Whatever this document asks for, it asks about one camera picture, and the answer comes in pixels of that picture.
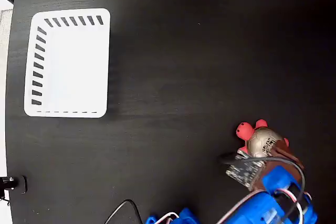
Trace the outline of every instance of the white plastic tray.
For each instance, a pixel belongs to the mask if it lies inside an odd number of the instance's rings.
[[[37,13],[30,27],[24,109],[29,116],[99,118],[106,113],[110,13]]]

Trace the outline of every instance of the wood grain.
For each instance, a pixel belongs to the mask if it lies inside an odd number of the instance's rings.
[[[247,190],[216,156],[263,118],[307,171],[321,223],[335,197],[335,0],[15,0],[6,93],[13,222],[103,223],[132,198],[145,219],[189,206],[214,223]],[[24,113],[29,27],[37,12],[111,13],[108,113],[101,119]],[[129,223],[124,209],[116,223]]]

